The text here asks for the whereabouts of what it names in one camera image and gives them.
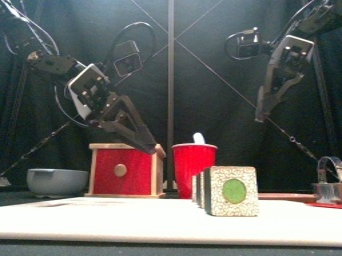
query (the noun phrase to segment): black backdrop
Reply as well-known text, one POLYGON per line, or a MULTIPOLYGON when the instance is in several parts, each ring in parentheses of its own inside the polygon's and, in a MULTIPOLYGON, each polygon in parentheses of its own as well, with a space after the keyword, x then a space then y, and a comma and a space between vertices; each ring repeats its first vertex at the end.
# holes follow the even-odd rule
MULTIPOLYGON (((157 54, 143 70, 118 83, 116 90, 130 97, 155 139, 165 149, 168 1, 32 0, 24 3, 29 17, 52 35, 61 54, 70 55, 85 65, 102 60, 124 26, 136 21, 152 25, 157 54)), ((256 102, 257 88, 263 83, 267 58, 233 61, 223 52, 227 36, 252 27, 263 32, 264 40, 272 40, 299 8, 297 0, 175 0, 173 144, 191 142, 192 134, 201 132, 207 143, 219 148, 217 165, 256 168, 260 191, 308 191, 309 184, 316 181, 316 162, 289 142, 280 129, 318 158, 338 154, 327 143, 314 67, 307 69, 300 84, 292 87, 285 102, 272 112, 271 119, 276 125, 269 122, 260 124, 253 121, 255 109, 251 105, 256 102)), ((151 45, 148 34, 138 30, 128 36, 124 39, 132 38, 141 54, 147 54, 151 45)), ((339 31, 319 40, 328 91, 332 93, 328 104, 334 110, 338 140, 342 120, 336 96, 340 91, 340 60, 331 54, 331 51, 338 51, 331 40, 340 42, 339 31)), ((52 83, 44 77, 28 72, 21 86, 22 65, 8 53, 4 41, 0 43, 0 56, 0 168, 5 170, 36 143, 66 123, 66 119, 54 104, 52 83)), ((62 100, 62 105, 74 114, 68 100, 62 100)), ((114 134, 69 125, 8 172, 9 181, 24 185, 28 168, 89 171, 88 144, 114 139, 114 134)))

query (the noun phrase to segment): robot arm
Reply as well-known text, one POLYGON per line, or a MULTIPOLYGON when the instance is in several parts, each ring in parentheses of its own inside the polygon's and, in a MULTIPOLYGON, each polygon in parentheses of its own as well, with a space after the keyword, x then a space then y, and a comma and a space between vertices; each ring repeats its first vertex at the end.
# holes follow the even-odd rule
POLYGON ((244 60, 269 55, 264 84, 259 88, 255 120, 263 122, 271 110, 283 101, 288 88, 299 83, 303 78, 303 68, 309 63, 314 35, 326 33, 342 26, 342 0, 311 0, 296 12, 272 42, 261 41, 257 29, 245 30, 229 36, 225 40, 224 50, 235 60, 244 60), (297 16, 320 2, 303 19, 295 21, 297 16), (236 38, 236 56, 227 52, 228 41, 236 38))
MULTIPOLYGON (((116 133, 128 145, 148 154, 153 154, 156 145, 153 137, 129 98, 118 96, 108 90, 110 81, 105 71, 94 64, 85 66, 72 57, 60 56, 56 46, 52 49, 46 46, 48 44, 38 36, 41 33, 37 33, 37 30, 41 29, 20 13, 10 1, 0 0, 0 32, 4 34, 10 52, 22 61, 26 61, 34 70, 50 74, 54 81, 58 81, 58 78, 58 82, 68 81, 65 86, 86 126, 116 133)), ((53 41, 46 33, 42 32, 42 34, 49 41, 53 41)), ((138 50, 132 41, 118 45, 118 47, 120 53, 129 53, 132 47, 133 52, 126 56, 120 56, 116 61, 108 57, 105 64, 116 66, 114 68, 105 66, 104 69, 116 69, 117 74, 124 76, 141 68, 141 62, 138 50)))

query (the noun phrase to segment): gray bowl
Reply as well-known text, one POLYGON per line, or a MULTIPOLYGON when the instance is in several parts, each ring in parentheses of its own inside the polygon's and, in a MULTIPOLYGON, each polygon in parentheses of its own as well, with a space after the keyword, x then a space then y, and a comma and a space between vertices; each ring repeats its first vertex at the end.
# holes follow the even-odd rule
POLYGON ((36 197, 62 198, 80 195, 88 172, 65 169, 29 169, 26 185, 36 197))

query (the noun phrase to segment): red cup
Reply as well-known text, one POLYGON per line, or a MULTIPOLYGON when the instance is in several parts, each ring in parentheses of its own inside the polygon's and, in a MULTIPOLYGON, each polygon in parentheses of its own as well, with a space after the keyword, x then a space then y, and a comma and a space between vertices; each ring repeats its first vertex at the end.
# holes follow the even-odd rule
POLYGON ((179 198, 189 199, 192 176, 215 165, 217 147, 208 144, 184 143, 173 145, 172 149, 179 198))

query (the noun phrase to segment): green circle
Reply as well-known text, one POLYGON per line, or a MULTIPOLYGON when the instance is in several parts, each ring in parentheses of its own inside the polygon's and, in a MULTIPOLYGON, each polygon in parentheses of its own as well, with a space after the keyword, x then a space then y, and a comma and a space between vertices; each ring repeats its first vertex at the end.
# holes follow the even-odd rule
POLYGON ((243 182, 237 179, 225 181, 221 192, 224 199, 232 204, 239 204, 245 199, 247 189, 243 182))

